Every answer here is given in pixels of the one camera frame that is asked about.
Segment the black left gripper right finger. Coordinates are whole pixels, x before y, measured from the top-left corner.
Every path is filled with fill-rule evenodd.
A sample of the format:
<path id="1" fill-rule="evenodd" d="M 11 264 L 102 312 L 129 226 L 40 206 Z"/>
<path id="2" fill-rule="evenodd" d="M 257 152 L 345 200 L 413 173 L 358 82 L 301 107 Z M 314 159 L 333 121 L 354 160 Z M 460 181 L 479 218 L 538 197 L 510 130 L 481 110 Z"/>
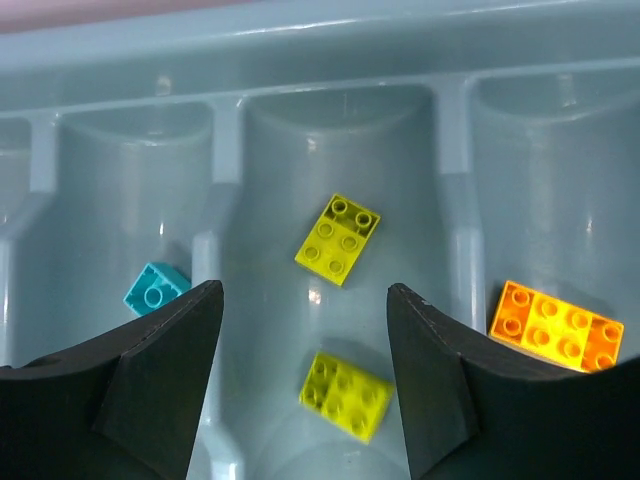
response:
<path id="1" fill-rule="evenodd" d="M 414 479 L 635 479 L 639 362 L 581 374 L 447 316 L 404 284 L 386 317 Z"/>

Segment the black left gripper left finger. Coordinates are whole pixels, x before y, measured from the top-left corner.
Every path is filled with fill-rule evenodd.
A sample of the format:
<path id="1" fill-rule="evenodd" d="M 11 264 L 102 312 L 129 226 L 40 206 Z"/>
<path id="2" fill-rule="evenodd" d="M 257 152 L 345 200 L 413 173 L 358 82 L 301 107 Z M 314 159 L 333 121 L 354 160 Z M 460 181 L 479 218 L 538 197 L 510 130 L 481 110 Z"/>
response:
<path id="1" fill-rule="evenodd" d="M 5 479 L 183 479 L 221 330 L 208 280 L 160 309 L 1 370 Z"/>

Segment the orange lego brick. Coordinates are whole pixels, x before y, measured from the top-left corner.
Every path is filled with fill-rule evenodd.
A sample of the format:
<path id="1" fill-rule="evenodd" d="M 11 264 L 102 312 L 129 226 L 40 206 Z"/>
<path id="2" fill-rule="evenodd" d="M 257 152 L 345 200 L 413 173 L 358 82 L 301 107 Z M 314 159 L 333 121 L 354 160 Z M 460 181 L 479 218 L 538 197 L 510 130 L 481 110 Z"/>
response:
<path id="1" fill-rule="evenodd" d="M 528 355 L 589 373 L 617 364 L 624 325 L 508 281 L 495 310 L 489 336 Z"/>

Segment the green square lego brick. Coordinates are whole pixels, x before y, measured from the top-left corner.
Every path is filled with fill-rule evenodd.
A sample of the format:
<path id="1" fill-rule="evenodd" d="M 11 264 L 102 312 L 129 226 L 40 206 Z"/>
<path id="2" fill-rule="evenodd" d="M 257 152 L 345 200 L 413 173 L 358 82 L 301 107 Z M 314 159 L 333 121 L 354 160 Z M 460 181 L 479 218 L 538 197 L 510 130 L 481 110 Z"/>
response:
<path id="1" fill-rule="evenodd" d="M 299 402 L 332 425 L 369 444 L 390 405 L 394 386 L 339 357 L 318 352 Z"/>

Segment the cyan square lego brick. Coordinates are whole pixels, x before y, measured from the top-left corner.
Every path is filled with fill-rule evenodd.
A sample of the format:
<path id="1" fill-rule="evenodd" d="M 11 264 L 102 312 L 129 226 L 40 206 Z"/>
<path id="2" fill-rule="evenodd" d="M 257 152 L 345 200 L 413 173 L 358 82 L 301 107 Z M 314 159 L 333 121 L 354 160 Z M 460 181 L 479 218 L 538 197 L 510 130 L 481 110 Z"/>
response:
<path id="1" fill-rule="evenodd" d="M 167 263 L 147 263 L 123 303 L 136 315 L 147 315 L 191 289 L 191 281 Z"/>

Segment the teal compartment tray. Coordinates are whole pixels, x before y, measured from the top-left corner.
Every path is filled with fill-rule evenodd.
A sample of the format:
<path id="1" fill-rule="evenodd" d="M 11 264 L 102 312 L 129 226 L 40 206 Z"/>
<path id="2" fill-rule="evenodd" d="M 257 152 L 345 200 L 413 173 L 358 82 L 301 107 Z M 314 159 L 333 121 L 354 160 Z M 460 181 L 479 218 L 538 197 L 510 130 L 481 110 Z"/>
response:
<path id="1" fill-rule="evenodd" d="M 380 216 L 341 287 L 294 259 L 335 193 Z M 1 370 L 142 317 L 123 298 L 152 262 L 224 290 L 183 479 L 414 479 L 396 283 L 516 350 L 489 336 L 514 281 L 622 323 L 615 366 L 639 362 L 638 3 L 260 2 L 3 35 Z M 369 444 L 300 404 L 318 352 L 393 384 Z"/>

